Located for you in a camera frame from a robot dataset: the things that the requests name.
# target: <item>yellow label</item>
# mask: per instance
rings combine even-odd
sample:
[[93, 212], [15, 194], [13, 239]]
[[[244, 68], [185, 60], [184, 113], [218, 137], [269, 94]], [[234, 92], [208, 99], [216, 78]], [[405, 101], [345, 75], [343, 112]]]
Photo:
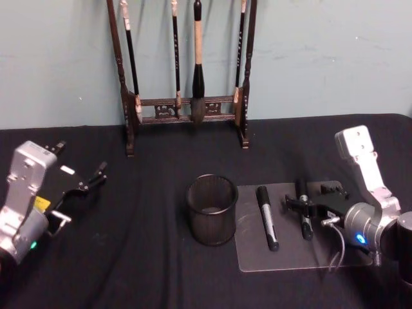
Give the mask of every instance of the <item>yellow label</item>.
[[39, 209], [41, 212], [45, 212], [47, 207], [49, 207], [50, 201], [45, 200], [44, 198], [41, 198], [40, 196], [36, 196], [36, 199], [34, 201], [34, 207]]

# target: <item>mesh pen holder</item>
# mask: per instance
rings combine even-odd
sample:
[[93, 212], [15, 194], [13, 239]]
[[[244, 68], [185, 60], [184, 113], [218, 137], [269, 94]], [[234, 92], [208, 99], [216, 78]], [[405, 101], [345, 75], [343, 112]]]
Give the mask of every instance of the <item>mesh pen holder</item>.
[[186, 202], [194, 238], [208, 246], [228, 242], [236, 231], [238, 188], [227, 178], [198, 177], [188, 188]]

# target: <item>blue led light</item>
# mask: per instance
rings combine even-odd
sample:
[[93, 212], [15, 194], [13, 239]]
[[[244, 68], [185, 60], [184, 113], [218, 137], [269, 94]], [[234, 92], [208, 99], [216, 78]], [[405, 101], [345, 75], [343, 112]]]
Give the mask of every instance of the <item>blue led light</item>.
[[363, 245], [366, 243], [366, 239], [362, 234], [356, 234], [356, 240]]

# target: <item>light blue wall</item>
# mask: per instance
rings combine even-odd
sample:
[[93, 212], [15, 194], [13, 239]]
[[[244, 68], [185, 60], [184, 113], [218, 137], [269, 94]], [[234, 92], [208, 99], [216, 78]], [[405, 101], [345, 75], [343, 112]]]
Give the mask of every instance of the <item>light blue wall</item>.
[[[179, 2], [190, 97], [192, 1]], [[232, 93], [240, 2], [202, 1], [206, 95]], [[127, 67], [118, 0], [115, 8]], [[170, 1], [129, 8], [141, 96], [174, 97]], [[410, 116], [411, 12], [410, 0], [259, 0], [249, 117]], [[0, 128], [119, 124], [118, 91], [105, 0], [2, 1]]]

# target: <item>black table cloth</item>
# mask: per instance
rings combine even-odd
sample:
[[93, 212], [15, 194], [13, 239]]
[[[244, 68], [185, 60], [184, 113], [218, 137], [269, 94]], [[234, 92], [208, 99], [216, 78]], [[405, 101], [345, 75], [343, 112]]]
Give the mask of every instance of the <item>black table cloth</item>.
[[39, 242], [14, 278], [0, 285], [0, 308], [397, 308], [397, 265], [246, 274], [234, 239], [205, 247], [191, 236], [184, 195], [199, 175], [236, 185], [338, 180], [359, 191], [339, 158], [334, 134], [367, 125], [385, 184], [412, 211], [412, 120], [400, 115], [348, 115], [251, 121], [241, 150], [225, 123], [144, 127], [127, 159], [123, 127], [0, 131], [0, 203], [13, 150], [26, 140], [67, 141], [59, 158], [84, 177], [108, 162], [100, 194], [61, 209], [73, 221]]

